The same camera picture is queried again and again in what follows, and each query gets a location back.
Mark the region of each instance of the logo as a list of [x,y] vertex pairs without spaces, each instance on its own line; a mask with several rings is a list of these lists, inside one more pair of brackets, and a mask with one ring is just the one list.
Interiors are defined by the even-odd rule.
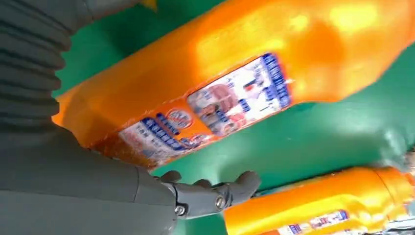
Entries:
[[178,129],[188,128],[193,123],[192,116],[183,110],[170,111],[167,115],[167,119],[174,127]]

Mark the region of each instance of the product label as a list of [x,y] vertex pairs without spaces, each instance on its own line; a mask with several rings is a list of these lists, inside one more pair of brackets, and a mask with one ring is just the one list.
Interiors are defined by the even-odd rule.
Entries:
[[[319,229],[326,228],[328,226],[333,226],[336,224],[340,224],[348,220],[349,220],[349,217],[347,215],[347,212],[344,210],[340,210],[340,211],[335,211],[333,213],[325,214],[319,217],[315,217],[306,223],[283,226],[277,229],[277,231],[280,235],[306,234],[311,231],[319,230]],[[336,233],[335,235],[341,235],[346,232],[350,232],[350,231],[349,230],[341,231],[339,234]]]
[[266,54],[187,99],[193,112],[218,136],[226,136],[290,104],[277,58]]
[[125,129],[92,148],[153,169],[290,104],[281,64],[267,53],[183,98],[135,117]]

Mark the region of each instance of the robotic hand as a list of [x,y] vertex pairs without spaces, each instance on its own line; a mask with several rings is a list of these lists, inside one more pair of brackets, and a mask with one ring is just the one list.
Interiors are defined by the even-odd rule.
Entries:
[[179,219],[193,219],[219,213],[252,197],[261,179],[252,171],[241,174],[235,182],[212,186],[208,180],[192,185],[177,183],[181,175],[170,171],[159,178],[175,195],[175,213]]

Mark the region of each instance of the gray robotic arm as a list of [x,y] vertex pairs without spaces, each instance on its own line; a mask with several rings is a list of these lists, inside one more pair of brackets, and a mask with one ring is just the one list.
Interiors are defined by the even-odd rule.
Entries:
[[79,146],[55,125],[51,91],[70,36],[138,0],[0,0],[0,234],[163,235],[176,219],[251,197],[253,172],[234,183],[177,183]]

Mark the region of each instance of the orange bottle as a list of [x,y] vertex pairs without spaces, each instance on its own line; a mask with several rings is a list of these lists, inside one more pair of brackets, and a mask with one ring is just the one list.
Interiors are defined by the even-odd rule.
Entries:
[[225,211],[229,235],[378,232],[401,218],[415,181],[392,167],[355,167],[253,198]]
[[153,168],[288,107],[375,82],[413,0],[228,0],[58,97],[85,147]]

